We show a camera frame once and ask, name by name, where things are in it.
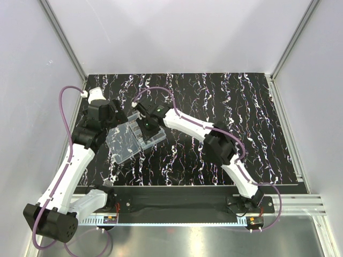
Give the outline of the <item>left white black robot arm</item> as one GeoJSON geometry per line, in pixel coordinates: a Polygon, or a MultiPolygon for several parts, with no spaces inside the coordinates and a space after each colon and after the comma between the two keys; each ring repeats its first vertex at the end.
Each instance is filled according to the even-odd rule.
{"type": "Polygon", "coordinates": [[[64,160],[37,203],[28,203],[23,211],[32,230],[32,243],[39,250],[44,246],[38,244],[37,236],[50,238],[53,243],[68,243],[79,222],[97,210],[108,211],[116,205],[114,190],[106,185],[71,201],[82,174],[105,143],[109,131],[128,120],[119,101],[106,99],[100,87],[81,90],[80,96],[87,99],[88,107],[83,121],[73,130],[64,125],[69,142],[64,160]]]}

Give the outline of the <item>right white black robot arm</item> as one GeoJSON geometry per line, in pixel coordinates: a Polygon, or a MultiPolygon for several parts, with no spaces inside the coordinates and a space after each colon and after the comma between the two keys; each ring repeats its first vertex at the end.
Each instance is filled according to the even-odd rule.
{"type": "Polygon", "coordinates": [[[225,124],[205,122],[184,114],[163,102],[150,99],[133,101],[132,107],[139,112],[137,123],[146,139],[157,134],[162,127],[178,130],[203,144],[203,153],[208,162],[221,167],[238,189],[241,204],[247,210],[260,206],[264,193],[250,176],[237,153],[238,140],[225,131],[225,124]]]}

